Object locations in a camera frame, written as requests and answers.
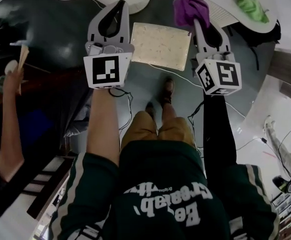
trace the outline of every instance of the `brown shoe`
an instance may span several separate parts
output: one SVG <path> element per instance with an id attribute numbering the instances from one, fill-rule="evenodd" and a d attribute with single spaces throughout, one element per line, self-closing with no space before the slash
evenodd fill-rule
<path id="1" fill-rule="evenodd" d="M 168 77 L 163 85 L 163 90 L 160 96 L 160 104 L 161 107 L 164 107 L 165 103 L 171 104 L 171 99 L 172 99 L 172 94 L 174 93 L 175 90 L 175 82 L 171 77 Z"/>
<path id="2" fill-rule="evenodd" d="M 155 120 L 155 114 L 156 114 L 156 110 L 154 105 L 152 104 L 152 102 L 149 102 L 146 107 L 145 107 L 145 112 L 147 112 L 150 117 Z"/>

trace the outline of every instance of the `green t-shirt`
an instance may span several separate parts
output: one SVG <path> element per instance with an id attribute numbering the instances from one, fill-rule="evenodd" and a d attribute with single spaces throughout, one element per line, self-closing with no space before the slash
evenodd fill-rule
<path id="1" fill-rule="evenodd" d="M 208 189 L 198 153 L 180 141 L 132 141 L 119 167 L 80 154 L 49 238 L 276 239 L 279 218 L 259 168 L 233 165 L 220 175 L 218 188 Z"/>

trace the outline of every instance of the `white marker cube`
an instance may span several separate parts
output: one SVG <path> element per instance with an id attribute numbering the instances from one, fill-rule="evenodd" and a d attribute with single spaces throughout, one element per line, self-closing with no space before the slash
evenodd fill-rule
<path id="1" fill-rule="evenodd" d="M 88 86 L 94 89 L 123 87 L 132 52 L 98 54 L 83 58 Z"/>
<path id="2" fill-rule="evenodd" d="M 207 95 L 229 95 L 242 88 L 241 69 L 237 62 L 204 59 L 195 70 Z"/>

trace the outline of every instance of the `white floor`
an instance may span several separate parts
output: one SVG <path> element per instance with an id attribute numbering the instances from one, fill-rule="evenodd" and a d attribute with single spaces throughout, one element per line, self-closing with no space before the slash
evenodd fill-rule
<path id="1" fill-rule="evenodd" d="M 271 115 L 275 120 L 275 132 L 279 140 L 291 131 L 291 99 L 279 92 L 281 83 L 278 79 L 267 75 L 262 88 L 254 101 L 244 122 L 234 132 L 236 148 L 254 138 L 265 138 L 263 126 L 265 119 Z M 283 142 L 291 152 L 291 133 Z M 237 152 L 237 162 L 240 164 L 253 164 L 261 168 L 263 184 L 267 196 L 271 200 L 279 190 L 273 184 L 272 179 L 281 174 L 279 163 L 274 152 L 260 139 L 254 140 Z"/>

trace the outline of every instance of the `hand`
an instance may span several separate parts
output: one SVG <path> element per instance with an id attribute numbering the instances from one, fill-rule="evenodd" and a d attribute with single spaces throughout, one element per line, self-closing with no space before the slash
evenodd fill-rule
<path id="1" fill-rule="evenodd" d="M 18 71 L 16 68 L 13 72 L 8 72 L 3 82 L 4 94 L 16 94 L 19 93 L 19 86 L 24 78 L 23 69 Z"/>

